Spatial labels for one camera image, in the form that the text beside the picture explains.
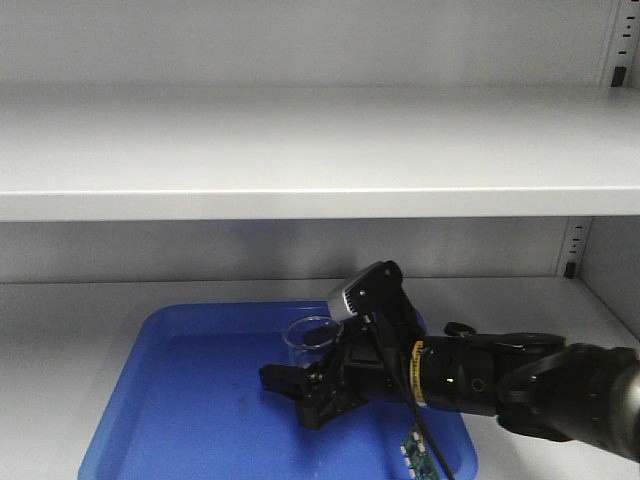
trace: white shelf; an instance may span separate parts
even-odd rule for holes
[[[640,214],[640,92],[0,87],[0,221]]]
[[[322,298],[336,281],[0,286],[0,478],[74,478],[144,319],[175,303]],[[538,330],[571,342],[637,347],[579,281],[407,280],[434,333],[450,320],[484,332]],[[510,434],[465,418],[479,480],[637,479],[636,463],[578,442]]]

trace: circuit board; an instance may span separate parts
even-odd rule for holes
[[[404,463],[409,468],[409,475],[416,480],[440,480],[431,453],[417,425],[411,427],[407,437],[400,445]]]

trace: black cable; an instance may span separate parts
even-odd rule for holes
[[[402,371],[408,372],[409,371],[408,366],[402,365]],[[444,454],[442,453],[442,450],[440,450],[440,446],[438,445],[438,442],[436,442],[436,439],[431,433],[431,430],[429,430],[429,427],[427,427],[427,424],[422,418],[422,415],[420,415],[418,404],[416,403],[413,393],[411,393],[411,388],[409,387],[408,382],[405,381],[404,385],[406,387],[403,389],[405,392],[405,400],[409,405],[409,408],[411,409],[411,413],[413,413],[413,416],[416,420],[416,424],[418,425],[418,429],[420,430],[420,433],[425,438],[425,440],[427,441],[427,444],[429,445],[434,455],[436,456],[436,460],[438,460],[438,463],[440,463],[440,466],[442,467],[442,470],[444,471],[445,475],[449,477],[449,480],[456,480],[456,477],[453,474],[451,467],[449,467],[447,460],[444,458]]]
[[[427,427],[427,424],[425,423],[422,416],[420,415],[420,412],[418,411],[418,408],[419,408],[418,404],[416,403],[416,400],[411,391],[411,386],[409,385],[409,381],[408,381],[409,366],[405,364],[406,363],[405,359],[402,357],[399,357],[400,371],[407,373],[407,375],[402,375],[400,377],[403,379],[401,380],[400,378],[398,378],[398,372],[396,372],[394,369],[390,368],[389,365],[387,365],[385,357],[382,353],[382,347],[379,343],[378,328],[376,324],[371,322],[368,324],[368,327],[372,330],[372,333],[373,333],[372,337],[374,339],[374,342],[373,342],[374,347],[376,348],[377,353],[380,356],[380,359],[384,363],[385,368],[387,369],[388,372],[390,372],[396,386],[398,386],[400,390],[404,393],[405,401],[407,402],[407,405],[411,409],[411,413],[413,413],[413,416],[416,420],[416,424],[418,425],[418,429],[420,430],[420,433],[425,438],[425,440],[427,441],[427,444],[429,445],[434,455],[436,456],[436,460],[438,460],[438,463],[440,463],[440,466],[442,467],[442,470],[444,471],[445,475],[449,478],[449,480],[456,480],[456,477],[453,474],[451,467],[449,467],[447,460],[444,458],[442,450],[440,450],[440,447],[438,446],[436,439],[434,438],[433,434],[431,433],[431,430],[429,430],[429,427]]]

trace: robotic arm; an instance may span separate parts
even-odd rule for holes
[[[497,416],[520,435],[580,440],[640,461],[636,350],[566,345],[544,333],[478,334],[459,323],[426,335],[391,261],[347,279],[328,305],[344,328],[322,360],[260,370],[263,388],[295,401],[301,426],[319,429],[386,399],[414,413],[429,405]]]

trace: metal bracket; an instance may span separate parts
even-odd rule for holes
[[[569,217],[562,239],[562,247],[558,256],[556,275],[566,278],[574,278],[579,269],[580,262],[587,244],[589,228],[593,217]]]
[[[610,17],[609,44],[601,60],[602,86],[626,85],[640,38],[640,1],[618,0]]]

